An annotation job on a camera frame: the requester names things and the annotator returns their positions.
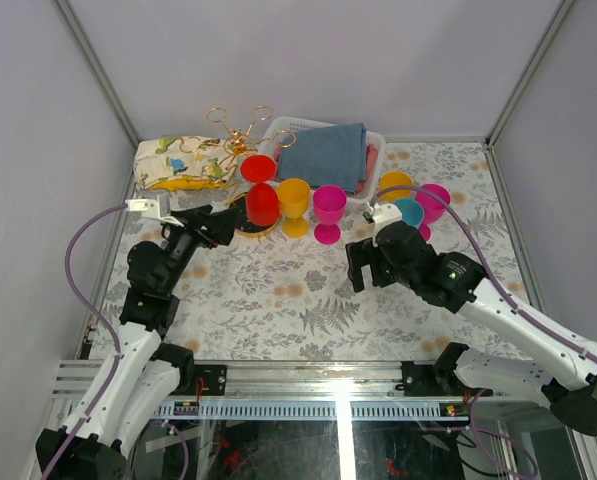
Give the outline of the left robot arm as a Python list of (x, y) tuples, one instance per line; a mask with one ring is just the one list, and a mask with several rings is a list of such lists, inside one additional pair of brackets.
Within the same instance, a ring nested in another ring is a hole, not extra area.
[(73, 412), (36, 441), (44, 479), (122, 479), (140, 434), (170, 394), (186, 394), (198, 376), (191, 350), (165, 342), (177, 313), (174, 294), (200, 248), (227, 246), (238, 211), (211, 205), (173, 211), (168, 199), (127, 199), (113, 212), (137, 212), (161, 226), (162, 243), (142, 241), (127, 256), (130, 288), (113, 326), (83, 303), (109, 333), (113, 351)]

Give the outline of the magenta plastic goblet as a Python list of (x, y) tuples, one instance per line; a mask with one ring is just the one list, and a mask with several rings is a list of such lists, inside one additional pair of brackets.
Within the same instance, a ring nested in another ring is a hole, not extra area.
[(439, 200), (449, 205), (451, 196), (449, 191), (439, 184), (428, 183), (422, 185), (421, 188), (425, 192), (418, 192), (415, 196), (415, 200), (422, 206), (424, 212), (424, 217), (418, 230), (423, 239), (428, 241), (432, 235), (430, 225), (438, 221), (445, 213), (445, 208)]
[(325, 185), (314, 192), (313, 209), (318, 220), (314, 237), (319, 243), (331, 245), (340, 239), (338, 222), (344, 215), (346, 205), (347, 195), (338, 186)]

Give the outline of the red plastic wine glass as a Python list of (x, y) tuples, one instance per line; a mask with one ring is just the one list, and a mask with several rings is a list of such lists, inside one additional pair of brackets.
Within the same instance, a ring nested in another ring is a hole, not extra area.
[(252, 155), (244, 160), (240, 173), (251, 184), (245, 197), (248, 220), (260, 227), (273, 225), (280, 216), (276, 190), (269, 184), (276, 174), (276, 163), (266, 155)]

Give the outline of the yellow plastic goblet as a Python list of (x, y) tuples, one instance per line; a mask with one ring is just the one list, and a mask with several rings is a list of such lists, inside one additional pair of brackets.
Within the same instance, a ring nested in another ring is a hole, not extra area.
[(309, 207), (310, 186), (299, 178), (290, 178), (279, 183), (277, 196), (285, 219), (282, 230), (290, 238), (300, 238), (308, 232), (308, 222), (304, 218)]
[[(403, 185), (412, 185), (413, 180), (412, 178), (407, 175), (406, 173), (400, 171), (390, 171), (385, 173), (379, 182), (379, 190), (383, 191), (388, 188), (392, 188), (395, 186), (403, 186)], [(411, 196), (411, 192), (409, 189), (397, 189), (393, 191), (389, 191), (384, 193), (383, 195), (379, 196), (379, 200), (381, 202), (390, 202), (393, 203), (398, 199), (401, 198), (409, 198)]]

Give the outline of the gold wine glass rack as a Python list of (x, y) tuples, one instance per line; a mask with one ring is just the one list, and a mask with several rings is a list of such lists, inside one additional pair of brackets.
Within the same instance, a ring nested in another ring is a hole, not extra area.
[(206, 114), (206, 120), (209, 123), (221, 125), (227, 137), (224, 140), (210, 138), (201, 140), (198, 136), (183, 136), (180, 141), (179, 149), (183, 153), (192, 154), (202, 147), (221, 147), (225, 152), (225, 157), (217, 162), (222, 165), (224, 161), (227, 165), (222, 168), (223, 172), (228, 172), (228, 178), (220, 186), (223, 190), (232, 190), (232, 196), (227, 202), (228, 207), (236, 205), (239, 199), (245, 199), (246, 192), (237, 195), (237, 189), (243, 183), (242, 180), (235, 180), (236, 168), (241, 160), (259, 154), (259, 147), (262, 144), (269, 145), (273, 142), (281, 149), (288, 149), (296, 142), (296, 134), (292, 130), (280, 130), (270, 137), (263, 137), (261, 140), (254, 140), (251, 136), (253, 128), (259, 124), (271, 120), (274, 117), (274, 109), (267, 105), (257, 105), (251, 111), (251, 120), (246, 129), (232, 128), (228, 125), (229, 111), (225, 107), (211, 108)]

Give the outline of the dinosaur print cloth bag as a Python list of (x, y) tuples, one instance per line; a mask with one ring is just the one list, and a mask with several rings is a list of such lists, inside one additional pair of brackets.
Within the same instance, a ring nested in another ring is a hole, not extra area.
[(142, 190), (203, 190), (224, 188), (234, 175), (237, 159), (224, 141), (178, 136), (139, 144), (133, 162), (134, 180)]

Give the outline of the right yellow plastic goblet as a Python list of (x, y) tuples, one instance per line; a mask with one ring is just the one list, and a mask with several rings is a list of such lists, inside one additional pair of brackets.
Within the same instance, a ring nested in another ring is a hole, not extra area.
[[(390, 171), (385, 173), (379, 182), (379, 190), (383, 191), (388, 188), (392, 188), (395, 186), (403, 186), (403, 185), (412, 185), (413, 180), (412, 178), (407, 175), (406, 173), (400, 171)], [(381, 202), (390, 202), (393, 203), (398, 199), (401, 198), (409, 198), (411, 196), (411, 192), (409, 189), (397, 189), (393, 191), (389, 191), (384, 193), (383, 195), (379, 196), (379, 200)]]

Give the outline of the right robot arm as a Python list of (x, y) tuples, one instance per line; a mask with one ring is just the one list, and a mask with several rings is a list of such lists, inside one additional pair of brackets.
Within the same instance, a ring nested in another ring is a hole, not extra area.
[(426, 303), (480, 324), (528, 355), (512, 360), (451, 344), (435, 362), (445, 394), (484, 388), (533, 402), (567, 427), (597, 437), (597, 342), (563, 327), (495, 283), (483, 265), (459, 252), (438, 253), (398, 221), (374, 237), (345, 246), (354, 291), (400, 284)]

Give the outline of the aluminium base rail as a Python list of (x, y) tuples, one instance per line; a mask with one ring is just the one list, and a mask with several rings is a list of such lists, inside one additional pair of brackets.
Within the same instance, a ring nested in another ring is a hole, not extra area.
[(460, 393), (416, 393), (419, 373), (399, 362), (199, 361), (194, 377), (167, 362), (110, 374), (97, 361), (65, 361), (55, 399), (120, 418), (133, 406), (171, 420), (420, 421), (465, 424)]

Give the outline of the blue folded cloth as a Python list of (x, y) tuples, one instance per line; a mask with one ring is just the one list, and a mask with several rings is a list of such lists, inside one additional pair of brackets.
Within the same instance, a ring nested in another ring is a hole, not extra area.
[(311, 187), (335, 185), (354, 193), (367, 177), (367, 141), (363, 123), (334, 125), (297, 132), (281, 148), (278, 178), (299, 178)]

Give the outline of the left yellow plastic goblet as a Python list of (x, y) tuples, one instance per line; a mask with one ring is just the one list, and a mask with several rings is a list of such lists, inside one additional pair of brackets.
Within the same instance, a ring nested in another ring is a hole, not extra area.
[(299, 178), (290, 178), (279, 183), (277, 196), (285, 219), (282, 230), (290, 238), (300, 238), (308, 232), (308, 222), (304, 218), (309, 207), (310, 186)]

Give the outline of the blue plastic goblet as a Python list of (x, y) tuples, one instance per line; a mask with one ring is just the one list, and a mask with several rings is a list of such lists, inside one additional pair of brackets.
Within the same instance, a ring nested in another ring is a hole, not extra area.
[(394, 205), (399, 209), (402, 221), (407, 225), (418, 228), (424, 220), (424, 208), (413, 198), (399, 198), (394, 201)]

